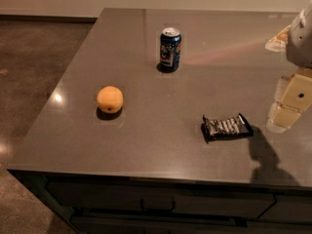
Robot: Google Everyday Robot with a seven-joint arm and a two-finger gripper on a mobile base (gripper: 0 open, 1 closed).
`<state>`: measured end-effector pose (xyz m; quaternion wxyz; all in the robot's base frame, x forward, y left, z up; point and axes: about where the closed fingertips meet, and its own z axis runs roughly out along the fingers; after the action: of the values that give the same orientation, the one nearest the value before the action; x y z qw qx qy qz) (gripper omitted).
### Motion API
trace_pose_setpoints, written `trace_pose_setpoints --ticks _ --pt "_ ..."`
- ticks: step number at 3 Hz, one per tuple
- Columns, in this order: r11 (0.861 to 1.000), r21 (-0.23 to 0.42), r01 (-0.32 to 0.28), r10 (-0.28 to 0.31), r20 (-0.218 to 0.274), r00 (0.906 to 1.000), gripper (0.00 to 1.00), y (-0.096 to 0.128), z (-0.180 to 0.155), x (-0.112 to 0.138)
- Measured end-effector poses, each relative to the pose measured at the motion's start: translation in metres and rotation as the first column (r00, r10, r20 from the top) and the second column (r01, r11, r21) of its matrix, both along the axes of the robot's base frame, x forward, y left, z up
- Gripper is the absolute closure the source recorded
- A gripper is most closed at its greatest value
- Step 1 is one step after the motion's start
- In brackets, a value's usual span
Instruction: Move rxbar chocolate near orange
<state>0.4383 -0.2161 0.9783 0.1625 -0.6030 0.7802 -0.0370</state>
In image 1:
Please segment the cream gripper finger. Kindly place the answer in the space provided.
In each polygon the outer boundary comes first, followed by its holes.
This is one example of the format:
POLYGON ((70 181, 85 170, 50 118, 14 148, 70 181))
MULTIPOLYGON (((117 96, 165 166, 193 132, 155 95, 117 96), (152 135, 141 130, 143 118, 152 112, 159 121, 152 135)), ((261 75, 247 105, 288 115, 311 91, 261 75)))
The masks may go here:
POLYGON ((312 104, 312 73, 301 71, 280 78, 274 99, 286 108, 305 111, 312 104))
POLYGON ((300 116, 300 113, 274 102, 269 110, 266 128, 272 133, 281 134, 288 130, 300 116))

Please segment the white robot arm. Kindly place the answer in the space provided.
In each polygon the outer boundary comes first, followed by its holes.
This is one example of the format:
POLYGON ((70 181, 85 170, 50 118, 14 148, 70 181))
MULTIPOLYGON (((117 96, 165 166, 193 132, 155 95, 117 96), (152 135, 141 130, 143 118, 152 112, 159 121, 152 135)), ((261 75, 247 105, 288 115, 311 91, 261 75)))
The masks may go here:
POLYGON ((297 67, 291 77, 279 79, 266 124, 269 131, 283 133, 312 105, 312 1, 265 49, 285 52, 287 61, 297 67))

